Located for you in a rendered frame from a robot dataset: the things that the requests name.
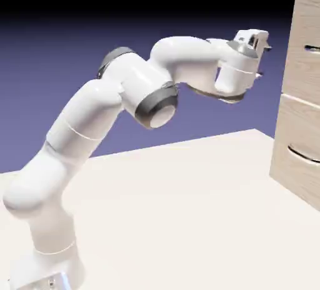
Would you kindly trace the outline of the light wood cabinet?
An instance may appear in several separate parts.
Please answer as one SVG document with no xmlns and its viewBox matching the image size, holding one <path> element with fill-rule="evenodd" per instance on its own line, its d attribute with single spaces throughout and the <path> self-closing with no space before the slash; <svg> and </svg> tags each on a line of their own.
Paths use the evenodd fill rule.
<svg viewBox="0 0 320 290">
<path fill-rule="evenodd" d="M 320 0 L 295 0 L 270 176 L 320 212 Z"/>
</svg>

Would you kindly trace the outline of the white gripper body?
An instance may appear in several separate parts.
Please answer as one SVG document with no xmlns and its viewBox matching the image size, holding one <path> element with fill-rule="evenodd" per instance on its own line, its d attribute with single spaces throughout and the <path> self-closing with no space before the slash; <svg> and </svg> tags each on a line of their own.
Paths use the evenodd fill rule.
<svg viewBox="0 0 320 290">
<path fill-rule="evenodd" d="M 269 33 L 265 30 L 256 30 L 256 41 L 254 43 L 254 48 L 257 52 L 258 59 L 256 63 L 256 73 L 259 71 L 259 64 L 264 53 L 264 47 L 268 45 Z"/>
</svg>

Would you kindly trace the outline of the light wood drawer front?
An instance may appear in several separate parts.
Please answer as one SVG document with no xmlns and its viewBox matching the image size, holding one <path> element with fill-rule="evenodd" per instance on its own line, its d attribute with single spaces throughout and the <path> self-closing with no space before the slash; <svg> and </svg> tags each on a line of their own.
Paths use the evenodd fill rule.
<svg viewBox="0 0 320 290">
<path fill-rule="evenodd" d="M 306 44 L 320 46 L 320 0 L 295 0 L 282 92 L 320 106 L 320 54 Z"/>
<path fill-rule="evenodd" d="M 320 106 L 282 94 L 270 176 L 320 211 L 320 164 L 297 157 L 288 150 L 290 144 L 320 157 Z"/>
</svg>

